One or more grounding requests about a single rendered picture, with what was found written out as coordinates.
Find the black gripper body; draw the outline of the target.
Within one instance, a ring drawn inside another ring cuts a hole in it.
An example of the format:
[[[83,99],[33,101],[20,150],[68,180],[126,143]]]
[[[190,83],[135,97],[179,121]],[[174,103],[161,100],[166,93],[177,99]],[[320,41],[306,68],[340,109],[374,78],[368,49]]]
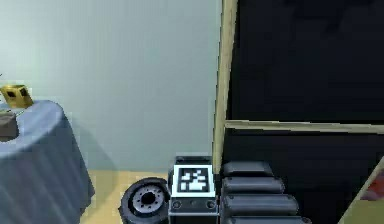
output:
[[[133,183],[118,208],[123,224],[168,224],[170,194],[167,181],[147,177]]]

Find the round table with blue cloth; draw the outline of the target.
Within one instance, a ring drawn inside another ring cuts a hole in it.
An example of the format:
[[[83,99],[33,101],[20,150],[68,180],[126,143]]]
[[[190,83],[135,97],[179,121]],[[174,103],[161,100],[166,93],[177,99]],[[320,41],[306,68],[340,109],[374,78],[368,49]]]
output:
[[[39,100],[0,142],[0,224],[80,224],[94,188],[63,108]]]

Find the dark brown block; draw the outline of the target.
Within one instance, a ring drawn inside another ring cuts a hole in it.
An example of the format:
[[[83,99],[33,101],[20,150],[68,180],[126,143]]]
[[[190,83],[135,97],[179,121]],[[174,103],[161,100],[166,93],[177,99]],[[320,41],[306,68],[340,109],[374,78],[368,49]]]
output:
[[[0,113],[0,141],[6,142],[17,138],[19,128],[16,115],[12,112]]]

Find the yellow box with dark holes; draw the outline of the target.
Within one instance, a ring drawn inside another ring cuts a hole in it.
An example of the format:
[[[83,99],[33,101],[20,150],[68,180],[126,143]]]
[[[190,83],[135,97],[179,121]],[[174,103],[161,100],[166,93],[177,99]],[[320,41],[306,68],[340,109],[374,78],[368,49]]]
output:
[[[5,85],[0,88],[0,92],[11,108],[28,108],[33,104],[25,85]]]

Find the tan wooden shelf unit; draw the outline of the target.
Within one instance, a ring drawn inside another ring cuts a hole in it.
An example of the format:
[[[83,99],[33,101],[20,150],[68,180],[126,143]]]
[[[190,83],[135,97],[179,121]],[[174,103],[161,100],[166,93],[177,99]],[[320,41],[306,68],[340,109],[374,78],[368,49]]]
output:
[[[263,161],[312,224],[384,224],[384,0],[236,0],[221,164]]]

